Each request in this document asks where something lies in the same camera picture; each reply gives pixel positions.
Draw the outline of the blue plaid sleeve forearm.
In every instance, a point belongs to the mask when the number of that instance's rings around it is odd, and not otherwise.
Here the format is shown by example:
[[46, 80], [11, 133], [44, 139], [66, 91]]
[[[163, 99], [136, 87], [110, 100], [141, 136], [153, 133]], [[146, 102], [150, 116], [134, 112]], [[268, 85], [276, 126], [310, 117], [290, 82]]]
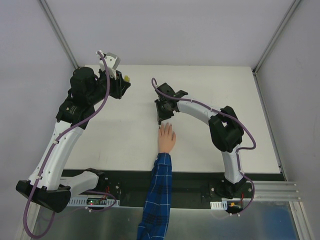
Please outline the blue plaid sleeve forearm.
[[159, 153], [151, 171], [142, 219], [137, 228], [138, 240], [163, 240], [170, 221], [172, 203], [172, 160], [168, 153]]

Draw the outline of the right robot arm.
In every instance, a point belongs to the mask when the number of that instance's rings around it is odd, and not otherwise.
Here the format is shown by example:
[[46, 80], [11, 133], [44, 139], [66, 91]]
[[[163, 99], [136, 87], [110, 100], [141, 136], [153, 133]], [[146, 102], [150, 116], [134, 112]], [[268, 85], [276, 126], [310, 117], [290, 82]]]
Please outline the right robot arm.
[[226, 106], [214, 110], [202, 102], [185, 98], [188, 95], [186, 91], [175, 92], [166, 82], [160, 86], [154, 86], [154, 90], [158, 95], [155, 104], [159, 124], [170, 119], [174, 116], [174, 112], [177, 112], [190, 115], [208, 125], [211, 141], [221, 151], [224, 164], [224, 180], [214, 188], [215, 194], [227, 199], [241, 194], [246, 179], [238, 150], [244, 130], [233, 108]]

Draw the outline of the yellow nail polish bottle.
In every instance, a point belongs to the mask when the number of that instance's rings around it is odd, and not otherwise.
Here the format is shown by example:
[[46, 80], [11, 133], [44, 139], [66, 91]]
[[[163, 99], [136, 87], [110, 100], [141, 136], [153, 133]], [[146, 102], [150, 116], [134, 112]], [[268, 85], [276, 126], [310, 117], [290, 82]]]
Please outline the yellow nail polish bottle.
[[130, 77], [127, 76], [127, 75], [125, 75], [125, 76], [124, 76], [124, 81], [127, 82], [127, 83], [129, 83], [129, 82], [130, 82]]

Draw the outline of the person's hand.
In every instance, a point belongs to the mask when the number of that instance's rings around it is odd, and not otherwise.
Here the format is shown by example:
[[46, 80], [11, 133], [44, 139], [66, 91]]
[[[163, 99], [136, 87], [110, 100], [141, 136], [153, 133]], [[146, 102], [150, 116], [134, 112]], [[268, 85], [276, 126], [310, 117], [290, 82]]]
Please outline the person's hand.
[[158, 128], [158, 152], [169, 154], [176, 144], [176, 133], [171, 123], [161, 124]]

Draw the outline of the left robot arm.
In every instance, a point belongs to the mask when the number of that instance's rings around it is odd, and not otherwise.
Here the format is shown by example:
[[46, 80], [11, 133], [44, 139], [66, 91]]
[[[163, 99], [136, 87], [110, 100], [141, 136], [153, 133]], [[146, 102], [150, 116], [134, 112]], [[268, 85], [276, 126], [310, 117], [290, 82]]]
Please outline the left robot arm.
[[90, 67], [74, 70], [67, 98], [60, 105], [50, 142], [38, 166], [27, 180], [20, 180], [16, 190], [35, 204], [60, 213], [71, 198], [86, 191], [102, 194], [107, 187], [102, 171], [87, 168], [73, 177], [62, 177], [75, 143], [87, 127], [83, 122], [95, 113], [95, 105], [106, 94], [121, 99], [131, 86], [130, 78], [120, 71], [98, 74]]

